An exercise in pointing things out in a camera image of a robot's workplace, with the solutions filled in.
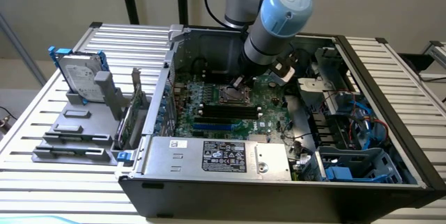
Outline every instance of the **metal grille table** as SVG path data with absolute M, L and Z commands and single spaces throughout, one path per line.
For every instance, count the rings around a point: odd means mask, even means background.
M 118 87 L 133 92 L 133 67 L 142 68 L 149 95 L 155 89 L 167 47 L 169 27 L 103 24 L 85 34 L 77 51 L 105 50 Z M 376 39 L 349 38 L 366 68 L 394 106 L 420 146 L 446 179 L 446 118 L 393 49 Z M 210 223 L 195 220 L 147 220 L 117 183 L 117 167 L 34 163 L 33 150 L 63 110 L 69 90 L 59 71 L 0 142 L 0 217 L 59 215 L 81 223 Z M 400 209 L 376 224 L 441 224 L 446 199 L 422 209 Z

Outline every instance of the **red cable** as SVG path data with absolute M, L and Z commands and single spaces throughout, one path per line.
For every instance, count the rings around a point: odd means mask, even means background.
M 386 140 L 389 137 L 389 126 L 382 120 L 374 119 L 374 122 L 380 123 L 385 127 L 386 130 L 385 140 Z

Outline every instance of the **black cable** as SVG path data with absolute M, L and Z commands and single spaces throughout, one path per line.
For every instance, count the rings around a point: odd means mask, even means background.
M 294 52 L 296 52 L 296 47 L 294 47 L 294 45 L 292 44 L 292 42 L 290 42 L 289 44 L 290 44 L 290 46 L 292 46 L 293 53 L 294 53 Z
M 195 63 L 198 60 L 203 60 L 205 61 L 205 66 L 207 65 L 209 61 L 203 56 L 197 56 L 193 60 L 193 63 L 190 64 L 190 74 L 194 74 L 194 69 L 195 69 Z
M 10 112 L 10 110 L 9 109 L 6 109 L 5 107 L 0 107 L 3 110 L 6 110 L 7 111 L 7 113 L 11 115 L 11 117 L 15 119 L 15 120 L 18 120 L 18 118 L 13 115 L 13 113 Z
M 290 121 L 290 122 L 288 123 L 288 125 L 285 126 L 285 128 L 282 128 L 282 135 L 284 135 L 286 138 L 289 138 L 289 139 L 292 139 L 292 140 L 297 140 L 297 139 L 300 139 L 300 138 L 302 138 L 302 137 L 305 137 L 305 136 L 313 134 L 313 133 L 306 133 L 306 134 L 302 134 L 302 135 L 300 135 L 300 136 L 297 136 L 297 137 L 292 137 L 292 136 L 286 135 L 286 134 L 285 134 L 285 129 L 288 128 L 288 126 L 289 126 L 292 123 L 293 123 L 293 121 Z
M 205 6 L 206 6 L 206 9 L 209 11 L 209 14 L 210 16 L 213 17 L 213 19 L 217 21 L 217 23 L 220 23 L 224 27 L 226 28 L 232 28 L 228 24 L 225 24 L 214 15 L 211 9 L 210 9 L 210 5 L 209 5 L 209 0 L 205 0 Z

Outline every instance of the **label sticker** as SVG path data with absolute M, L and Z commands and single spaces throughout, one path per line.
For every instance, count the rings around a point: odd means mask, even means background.
M 187 140 L 177 140 L 177 139 L 173 139 L 170 141 L 170 145 L 169 145 L 170 148 L 187 148 Z
M 202 169 L 207 172 L 246 173 L 245 143 L 205 142 Z
M 99 85 L 95 84 L 95 73 L 86 66 L 67 65 L 66 70 L 69 72 L 69 78 L 73 81 L 74 89 L 77 89 L 79 95 L 89 101 L 103 102 L 103 93 Z

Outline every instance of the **blue clip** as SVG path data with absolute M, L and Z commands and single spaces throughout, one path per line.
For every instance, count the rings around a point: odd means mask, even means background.
M 326 169 L 326 174 L 329 180 L 352 181 L 354 179 L 350 168 L 346 167 L 330 167 Z
M 73 54 L 73 50 L 70 48 L 59 48 L 57 53 L 67 55 L 67 54 Z
M 133 161 L 133 154 L 130 152 L 119 152 L 117 160 L 118 162 L 130 163 Z
M 55 63 L 55 66 L 58 67 L 58 68 L 61 68 L 61 66 L 59 66 L 59 62 L 58 62 L 58 56 L 57 56 L 57 54 L 55 54 L 55 47 L 54 46 L 50 46 L 50 48 L 49 48 L 49 51 L 50 51 L 50 57 L 51 57 L 51 60 L 54 61 L 54 63 Z
M 98 56 L 99 56 L 99 59 L 101 59 L 101 64 L 102 64 L 102 67 L 103 67 L 103 71 L 110 71 L 106 53 L 102 50 L 98 52 Z

